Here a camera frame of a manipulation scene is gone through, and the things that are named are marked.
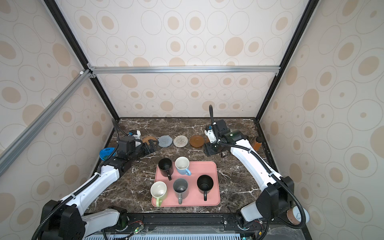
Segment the woven rattan coaster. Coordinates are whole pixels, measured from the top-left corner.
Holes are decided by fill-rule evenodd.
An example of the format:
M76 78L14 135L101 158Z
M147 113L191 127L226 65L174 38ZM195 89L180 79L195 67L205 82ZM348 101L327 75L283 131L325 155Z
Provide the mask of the woven rattan coaster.
M150 140L157 141L157 138L155 138L153 136L148 136L148 137L145 137L145 138L142 139L143 143L147 143L147 144L149 144Z

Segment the light blue woven coaster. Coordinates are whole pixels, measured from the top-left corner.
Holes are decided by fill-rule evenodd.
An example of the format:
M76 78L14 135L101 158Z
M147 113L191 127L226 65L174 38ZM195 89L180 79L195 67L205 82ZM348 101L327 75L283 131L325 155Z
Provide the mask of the light blue woven coaster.
M170 136L161 136L158 138L158 142L161 148L167 148L173 143L173 139Z

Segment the multicolour stitched white coaster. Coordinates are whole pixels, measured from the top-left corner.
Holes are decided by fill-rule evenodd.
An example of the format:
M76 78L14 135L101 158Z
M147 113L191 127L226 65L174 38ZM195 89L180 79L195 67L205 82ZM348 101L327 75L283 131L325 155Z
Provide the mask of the multicolour stitched white coaster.
M180 135L175 137L173 143L177 148L183 148L189 143L189 139L186 136Z

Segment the light blue mug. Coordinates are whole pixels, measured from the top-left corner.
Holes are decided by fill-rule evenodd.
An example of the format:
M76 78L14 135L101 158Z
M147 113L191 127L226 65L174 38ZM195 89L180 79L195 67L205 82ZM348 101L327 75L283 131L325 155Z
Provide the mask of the light blue mug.
M186 157L179 157L175 161L175 167L179 174L191 176L191 171L189 169L190 167L190 161Z

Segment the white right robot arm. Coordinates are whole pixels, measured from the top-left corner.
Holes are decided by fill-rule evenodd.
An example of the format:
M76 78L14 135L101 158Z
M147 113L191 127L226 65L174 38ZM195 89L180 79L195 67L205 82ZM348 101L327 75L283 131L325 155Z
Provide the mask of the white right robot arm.
M294 195L294 182L290 177L282 177L273 170L253 149L248 138L239 130L231 131L224 120L211 120L205 128L209 142L204 144L207 156L231 152L251 173L257 182L261 194L255 202L242 207L237 212L237 219L242 228L247 228L254 220L270 221L287 212L292 206L299 210L298 224L283 220L290 228L303 228L308 217L305 209Z

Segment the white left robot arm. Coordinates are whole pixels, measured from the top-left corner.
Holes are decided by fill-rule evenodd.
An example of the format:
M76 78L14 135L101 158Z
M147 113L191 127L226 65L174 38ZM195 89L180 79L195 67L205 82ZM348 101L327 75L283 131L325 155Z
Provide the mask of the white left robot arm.
M101 150L102 162L89 180L61 200L51 200L44 205L40 225L32 239L82 240L110 227L118 232L124 231L129 218L123 208L109 207L90 215L84 213L107 187L131 168L134 161L154 153L158 147L156 139L143 142L135 133L120 138L115 148Z

